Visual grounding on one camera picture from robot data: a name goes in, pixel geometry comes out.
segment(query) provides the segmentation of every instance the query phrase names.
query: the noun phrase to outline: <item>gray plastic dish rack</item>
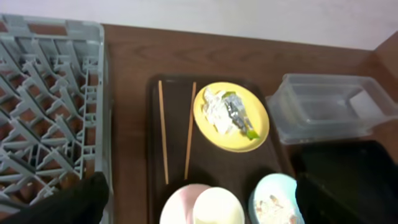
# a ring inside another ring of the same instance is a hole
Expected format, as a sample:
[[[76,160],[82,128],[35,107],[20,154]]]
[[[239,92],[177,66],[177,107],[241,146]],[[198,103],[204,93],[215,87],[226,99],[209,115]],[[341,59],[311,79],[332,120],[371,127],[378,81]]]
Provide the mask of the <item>gray plastic dish rack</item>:
[[[113,222],[110,93],[101,25],[0,14],[0,212],[101,171]]]

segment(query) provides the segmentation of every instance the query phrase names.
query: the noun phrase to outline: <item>light blue bowl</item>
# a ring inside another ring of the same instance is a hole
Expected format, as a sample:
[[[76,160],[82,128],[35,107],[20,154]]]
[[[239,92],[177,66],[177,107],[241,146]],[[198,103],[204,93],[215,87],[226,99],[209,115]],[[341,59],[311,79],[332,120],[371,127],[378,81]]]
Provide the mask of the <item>light blue bowl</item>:
[[[248,208],[251,222],[253,224],[260,224],[256,214],[255,200],[269,198],[272,194],[277,198],[281,197],[280,195],[283,195],[287,200],[290,200],[294,208],[294,215],[297,217],[297,224],[303,224],[304,219],[303,216],[301,216],[295,196],[296,187],[296,180],[285,174],[270,174],[263,177],[249,198]]]

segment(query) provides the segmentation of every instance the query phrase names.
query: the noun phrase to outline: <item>plastic bin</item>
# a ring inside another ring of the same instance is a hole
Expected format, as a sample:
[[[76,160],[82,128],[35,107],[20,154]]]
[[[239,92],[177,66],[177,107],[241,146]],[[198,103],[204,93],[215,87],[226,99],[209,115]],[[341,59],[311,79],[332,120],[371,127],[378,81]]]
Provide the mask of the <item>plastic bin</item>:
[[[286,74],[267,104],[284,144],[366,136],[398,118],[398,106],[369,77]]]
[[[110,93],[101,25],[0,14],[1,213],[101,171],[113,222]]]

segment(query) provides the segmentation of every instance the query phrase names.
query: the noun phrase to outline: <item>chopsticks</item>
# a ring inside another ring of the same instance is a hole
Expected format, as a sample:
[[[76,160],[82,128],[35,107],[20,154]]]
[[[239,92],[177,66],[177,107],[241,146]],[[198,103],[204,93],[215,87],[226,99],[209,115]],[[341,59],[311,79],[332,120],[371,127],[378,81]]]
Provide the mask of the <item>chopsticks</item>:
[[[166,125],[165,125],[165,120],[164,120],[164,102],[163,102],[162,80],[159,80],[158,86],[159,86],[160,125],[162,128],[164,177],[165,177],[166,184],[169,184],[169,168],[167,165]]]
[[[163,100],[162,80],[159,80],[158,88],[159,88],[160,125],[161,125],[161,130],[162,130],[164,176],[165,176],[166,184],[169,184],[169,167],[168,167],[168,163],[167,163],[166,125],[165,125],[165,118],[164,118],[164,100]],[[188,168],[189,168],[189,160],[190,160],[190,154],[191,154],[191,143],[192,143],[193,102],[195,100],[196,92],[197,92],[197,83],[193,82],[191,107],[190,107],[190,114],[189,114],[189,125],[188,125],[187,153],[186,153],[186,158],[185,158],[185,173],[184,173],[185,180],[188,179]]]
[[[185,158],[185,175],[184,175],[184,179],[185,180],[188,179],[189,159],[190,159],[190,156],[191,156],[192,123],[193,123],[193,101],[195,100],[196,92],[197,92],[197,83],[193,82],[193,84],[192,84],[192,97],[191,97],[191,109],[190,109],[190,112],[189,112],[187,156]]]

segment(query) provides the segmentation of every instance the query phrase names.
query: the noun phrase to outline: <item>white wall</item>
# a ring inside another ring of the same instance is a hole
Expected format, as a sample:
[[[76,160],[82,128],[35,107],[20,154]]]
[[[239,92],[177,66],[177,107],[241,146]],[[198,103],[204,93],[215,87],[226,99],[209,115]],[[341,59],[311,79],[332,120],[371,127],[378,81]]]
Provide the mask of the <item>white wall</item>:
[[[398,0],[0,0],[0,12],[375,49]]]

